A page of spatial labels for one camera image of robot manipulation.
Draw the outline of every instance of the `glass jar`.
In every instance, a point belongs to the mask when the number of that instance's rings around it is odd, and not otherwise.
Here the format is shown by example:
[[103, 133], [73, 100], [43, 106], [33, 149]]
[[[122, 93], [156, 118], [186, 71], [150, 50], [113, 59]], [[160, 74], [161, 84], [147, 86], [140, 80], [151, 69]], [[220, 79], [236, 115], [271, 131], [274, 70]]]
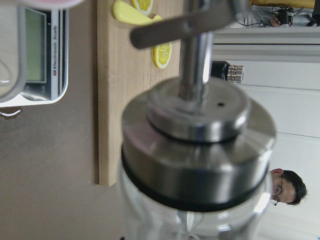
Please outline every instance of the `glass jar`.
[[120, 163], [117, 190], [124, 211], [125, 240], [252, 240], [270, 199], [271, 182], [267, 172], [248, 200], [229, 209], [184, 211], [139, 191]]

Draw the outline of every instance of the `small hole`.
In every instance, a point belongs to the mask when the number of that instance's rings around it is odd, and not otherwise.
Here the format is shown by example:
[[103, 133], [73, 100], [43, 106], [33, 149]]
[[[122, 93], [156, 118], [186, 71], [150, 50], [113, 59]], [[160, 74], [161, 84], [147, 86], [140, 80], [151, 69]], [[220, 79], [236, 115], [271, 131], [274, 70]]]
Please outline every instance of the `small hole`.
[[191, 31], [192, 31], [192, 28], [193, 28], [193, 26], [192, 26], [191, 22], [186, 21], [186, 22], [184, 23], [184, 30], [185, 30], [187, 33], [191, 32]]

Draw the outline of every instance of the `black rubber seal ring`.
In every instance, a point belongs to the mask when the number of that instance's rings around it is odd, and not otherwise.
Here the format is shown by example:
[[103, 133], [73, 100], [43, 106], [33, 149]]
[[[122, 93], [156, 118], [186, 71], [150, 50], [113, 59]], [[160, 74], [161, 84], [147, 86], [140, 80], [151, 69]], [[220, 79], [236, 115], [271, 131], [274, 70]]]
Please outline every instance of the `black rubber seal ring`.
[[130, 170], [130, 167], [127, 165], [126, 157], [124, 155], [123, 149], [121, 149], [121, 159], [122, 165], [125, 173], [131, 180], [131, 182], [139, 189], [140, 192], [147, 195], [149, 198], [155, 200], [156, 202], [166, 205], [170, 208], [182, 210], [182, 211], [190, 211], [190, 212], [200, 212], [200, 213], [208, 213], [208, 212], [216, 212], [222, 211], [226, 209], [233, 208], [246, 200], [248, 200], [252, 195], [254, 195], [256, 189], [260, 186], [262, 181], [265, 179], [266, 174], [268, 172], [268, 168], [266, 168], [266, 172], [262, 180], [257, 184], [257, 186], [233, 199], [225, 203], [197, 203], [185, 201], [184, 199], [172, 199], [163, 194], [158, 193], [154, 189], [151, 189], [147, 185], [145, 185], [140, 179], [138, 179], [135, 174]]

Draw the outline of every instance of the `white scale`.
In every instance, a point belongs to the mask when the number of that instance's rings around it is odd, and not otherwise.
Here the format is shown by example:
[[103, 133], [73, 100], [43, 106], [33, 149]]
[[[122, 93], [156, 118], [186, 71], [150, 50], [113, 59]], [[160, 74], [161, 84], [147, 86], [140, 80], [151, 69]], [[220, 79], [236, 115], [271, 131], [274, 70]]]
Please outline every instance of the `white scale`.
[[68, 11], [0, 7], [0, 108], [52, 104], [68, 87]]

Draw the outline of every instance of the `lemon slice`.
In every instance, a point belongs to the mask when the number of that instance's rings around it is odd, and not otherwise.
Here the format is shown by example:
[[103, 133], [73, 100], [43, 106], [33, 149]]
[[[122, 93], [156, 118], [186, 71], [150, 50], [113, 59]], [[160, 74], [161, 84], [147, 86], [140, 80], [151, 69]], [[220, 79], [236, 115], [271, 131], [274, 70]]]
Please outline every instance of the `lemon slice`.
[[171, 58], [172, 44], [171, 42], [162, 43], [153, 48], [154, 63], [160, 69], [165, 69]]
[[132, 5], [144, 15], [149, 15], [154, 4], [154, 0], [132, 0]]

